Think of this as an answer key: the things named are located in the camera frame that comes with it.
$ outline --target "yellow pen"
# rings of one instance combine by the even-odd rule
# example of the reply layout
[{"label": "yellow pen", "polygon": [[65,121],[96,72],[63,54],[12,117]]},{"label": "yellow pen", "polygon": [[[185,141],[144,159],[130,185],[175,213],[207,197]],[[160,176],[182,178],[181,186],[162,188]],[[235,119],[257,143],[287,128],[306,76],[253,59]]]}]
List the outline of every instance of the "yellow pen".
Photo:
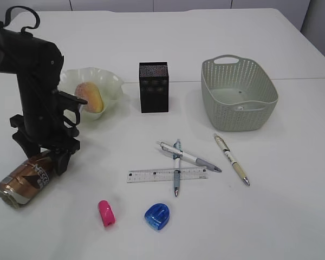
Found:
[{"label": "yellow pen", "polygon": [[232,164],[233,169],[236,171],[237,175],[240,177],[240,179],[244,182],[245,185],[250,186],[250,183],[248,181],[248,177],[246,176],[244,170],[240,166],[240,164],[236,161],[236,159],[232,156],[230,153],[230,149],[224,142],[224,140],[219,137],[217,134],[214,134],[214,139],[216,140],[218,146],[220,149],[222,149],[225,156],[228,158],[230,163]]}]

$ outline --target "white bowl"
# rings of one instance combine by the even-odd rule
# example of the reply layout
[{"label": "white bowl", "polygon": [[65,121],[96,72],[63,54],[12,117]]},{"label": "white bowl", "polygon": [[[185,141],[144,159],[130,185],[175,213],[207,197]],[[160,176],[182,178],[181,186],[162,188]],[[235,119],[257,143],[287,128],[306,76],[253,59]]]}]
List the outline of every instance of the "white bowl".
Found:
[{"label": "white bowl", "polygon": [[[97,68],[71,69],[62,71],[58,89],[74,95],[76,87],[83,82],[92,82],[97,85],[102,101],[103,110],[99,113],[90,113],[85,110],[81,112],[81,121],[84,117],[91,120],[98,119],[106,109],[113,106],[123,96],[123,80],[114,73]],[[74,115],[66,112],[68,118],[73,120]]]}]

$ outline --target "pink pencil sharpener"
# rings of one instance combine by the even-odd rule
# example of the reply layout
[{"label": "pink pencil sharpener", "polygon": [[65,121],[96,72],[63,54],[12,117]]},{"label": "pink pencil sharpener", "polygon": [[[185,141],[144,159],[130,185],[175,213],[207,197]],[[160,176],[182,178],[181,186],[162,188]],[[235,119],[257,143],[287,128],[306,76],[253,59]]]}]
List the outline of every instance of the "pink pencil sharpener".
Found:
[{"label": "pink pencil sharpener", "polygon": [[115,223],[115,217],[113,215],[111,206],[106,200],[100,201],[97,208],[99,209],[99,213],[105,227]]}]

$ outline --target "black box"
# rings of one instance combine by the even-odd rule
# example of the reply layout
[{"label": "black box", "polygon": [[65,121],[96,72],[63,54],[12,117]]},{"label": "black box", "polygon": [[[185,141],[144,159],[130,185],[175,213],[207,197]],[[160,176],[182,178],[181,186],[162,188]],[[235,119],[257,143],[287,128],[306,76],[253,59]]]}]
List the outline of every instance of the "black box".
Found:
[{"label": "black box", "polygon": [[168,112],[167,62],[141,62],[139,80],[141,112]]}]

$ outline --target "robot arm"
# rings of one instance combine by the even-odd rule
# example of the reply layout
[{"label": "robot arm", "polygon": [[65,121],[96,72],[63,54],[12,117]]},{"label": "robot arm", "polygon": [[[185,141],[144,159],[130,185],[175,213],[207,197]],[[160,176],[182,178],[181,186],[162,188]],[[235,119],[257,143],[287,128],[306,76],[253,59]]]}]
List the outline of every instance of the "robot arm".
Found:
[{"label": "robot arm", "polygon": [[[11,21],[12,9],[17,7],[35,16],[34,27],[23,27],[21,32],[4,29]],[[39,24],[33,9],[13,6],[6,11],[5,23],[0,22],[0,73],[16,74],[18,80],[23,115],[10,118],[11,126],[18,129],[13,139],[28,157],[39,154],[41,148],[51,150],[60,175],[66,171],[70,156],[80,149],[74,137],[79,134],[76,126],[80,123],[80,106],[87,102],[57,89],[63,56],[55,44],[25,31]],[[75,113],[76,122],[64,116],[66,109]]]}]

